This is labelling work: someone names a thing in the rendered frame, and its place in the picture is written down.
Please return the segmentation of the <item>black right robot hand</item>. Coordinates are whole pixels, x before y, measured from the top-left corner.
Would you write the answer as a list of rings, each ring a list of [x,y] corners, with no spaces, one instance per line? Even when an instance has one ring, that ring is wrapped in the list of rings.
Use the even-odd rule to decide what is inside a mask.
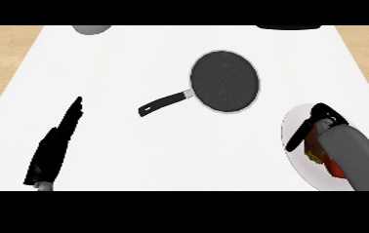
[[[309,133],[315,128],[315,124],[324,120],[330,119],[334,121],[334,125],[349,124],[348,120],[339,114],[339,112],[324,103],[318,103],[312,110],[311,110],[311,117],[303,121],[288,143],[286,150],[291,152],[297,146],[300,145],[302,141],[308,137]]]

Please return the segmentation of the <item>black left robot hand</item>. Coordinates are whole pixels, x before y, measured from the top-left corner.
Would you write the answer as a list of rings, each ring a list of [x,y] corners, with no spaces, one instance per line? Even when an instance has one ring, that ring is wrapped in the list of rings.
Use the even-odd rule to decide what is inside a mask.
[[[73,134],[83,117],[83,98],[77,97],[64,115],[61,124],[48,132],[32,157],[24,185],[41,181],[55,182],[61,172]]]

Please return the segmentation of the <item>white plate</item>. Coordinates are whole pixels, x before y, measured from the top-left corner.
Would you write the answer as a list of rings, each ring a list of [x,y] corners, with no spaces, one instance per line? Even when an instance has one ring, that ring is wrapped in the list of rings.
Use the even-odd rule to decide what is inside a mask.
[[[311,117],[314,103],[303,103],[287,112],[281,123],[281,143],[287,145],[302,123]],[[300,143],[293,152],[286,153],[288,161],[299,175],[309,185],[321,191],[352,191],[346,179],[333,177],[324,164],[312,161],[305,154],[305,143]]]

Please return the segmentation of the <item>orange brown sweet potato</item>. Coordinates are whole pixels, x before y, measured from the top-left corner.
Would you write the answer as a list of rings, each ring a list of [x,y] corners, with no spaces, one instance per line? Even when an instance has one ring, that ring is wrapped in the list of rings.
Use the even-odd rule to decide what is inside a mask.
[[[314,128],[308,137],[305,138],[305,154],[317,164],[325,166],[333,177],[346,178],[337,162],[327,155],[327,152],[318,140],[318,135],[318,128]]]

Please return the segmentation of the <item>black frying pan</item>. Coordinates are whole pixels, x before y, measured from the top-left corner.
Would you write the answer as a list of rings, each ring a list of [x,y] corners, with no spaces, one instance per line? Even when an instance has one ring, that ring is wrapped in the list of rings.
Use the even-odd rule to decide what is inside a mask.
[[[250,60],[231,51],[213,51],[195,62],[191,88],[163,97],[139,108],[142,117],[194,97],[210,110],[221,113],[244,111],[257,99],[260,77]]]

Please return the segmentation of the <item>black appliance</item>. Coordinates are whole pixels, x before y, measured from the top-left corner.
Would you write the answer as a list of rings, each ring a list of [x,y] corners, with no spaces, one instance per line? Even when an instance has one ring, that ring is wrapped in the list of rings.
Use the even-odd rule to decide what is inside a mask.
[[[263,29],[272,30],[309,30],[318,29],[322,25],[257,25]]]

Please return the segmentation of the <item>grey round object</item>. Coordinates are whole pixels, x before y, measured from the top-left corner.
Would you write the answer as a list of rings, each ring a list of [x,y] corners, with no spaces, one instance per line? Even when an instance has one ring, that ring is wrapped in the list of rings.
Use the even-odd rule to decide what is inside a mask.
[[[97,35],[110,28],[110,25],[74,25],[74,29],[85,35]]]

